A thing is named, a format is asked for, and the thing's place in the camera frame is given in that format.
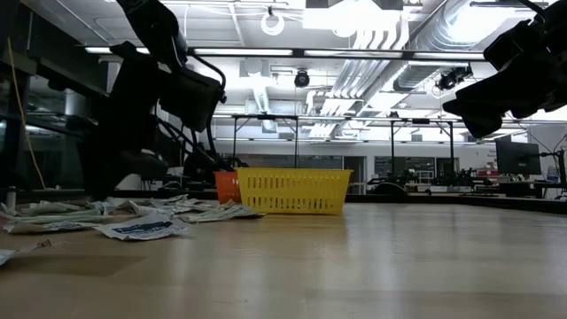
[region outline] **wooden table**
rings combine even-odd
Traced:
[[[95,231],[0,268],[11,318],[565,318],[567,220],[454,205],[200,224],[125,243]]]

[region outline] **plastic basket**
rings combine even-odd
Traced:
[[[216,191],[219,193],[221,204],[229,200],[235,203],[242,203],[237,172],[214,172],[214,179],[216,180]]]
[[[238,168],[242,203],[257,213],[342,214],[351,170]]]

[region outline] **yellow basket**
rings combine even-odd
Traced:
[[[351,170],[237,168],[242,204],[257,213],[341,214]]]

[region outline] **yellow cable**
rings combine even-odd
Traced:
[[[18,100],[18,107],[19,107],[19,115],[21,115],[21,125],[24,127],[24,134],[26,135],[27,146],[29,147],[29,152],[32,154],[32,161],[34,162],[35,171],[37,171],[37,175],[39,176],[39,180],[42,183],[42,187],[45,190],[45,183],[43,182],[43,175],[42,171],[37,166],[37,161],[35,160],[34,149],[32,148],[32,143],[29,141],[29,134],[26,130],[26,118],[24,117],[24,108],[21,105],[21,98],[19,97],[19,89],[18,89],[18,78],[16,77],[16,66],[14,65],[14,57],[12,53],[12,41],[8,38],[8,55],[10,56],[10,64],[12,65],[12,78],[13,78],[13,85],[14,89],[16,90],[16,99]]]

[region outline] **ceiling light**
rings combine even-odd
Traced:
[[[115,3],[116,0],[105,0],[107,3]],[[241,0],[241,1],[233,1],[233,0],[213,0],[213,1],[199,1],[199,0],[160,0],[160,2],[164,5],[206,5],[206,6],[214,6],[214,5],[228,5],[233,4],[235,6],[262,6],[262,5],[269,5],[273,7],[287,7],[289,4],[286,2],[277,2],[277,1],[248,1],[248,0]]]
[[[300,139],[299,141],[300,142],[309,142],[309,143],[351,143],[351,144],[360,142],[360,141],[353,141],[353,140],[347,141],[347,140],[336,140],[336,139],[333,139],[333,140],[330,140],[330,139]]]
[[[318,58],[401,58],[401,52],[365,51],[365,50],[305,50],[306,57]]]
[[[232,137],[214,137],[213,138],[214,141],[234,141],[235,139]],[[237,141],[250,141],[249,138],[237,138]]]
[[[416,52],[413,58],[438,61],[485,61],[484,55],[477,52]]]
[[[343,116],[299,116],[300,120],[344,121],[349,118]]]
[[[143,54],[150,54],[146,48],[136,48],[136,50]],[[109,47],[86,47],[85,51],[92,54],[113,54]]]
[[[468,62],[447,62],[447,61],[408,61],[410,66],[451,66],[451,67],[467,67]]]
[[[293,140],[285,139],[285,138],[254,138],[254,141],[260,141],[260,142],[291,142]]]
[[[290,57],[293,50],[278,50],[278,49],[195,49],[195,53],[203,57],[250,57],[250,56],[263,56],[263,57]]]

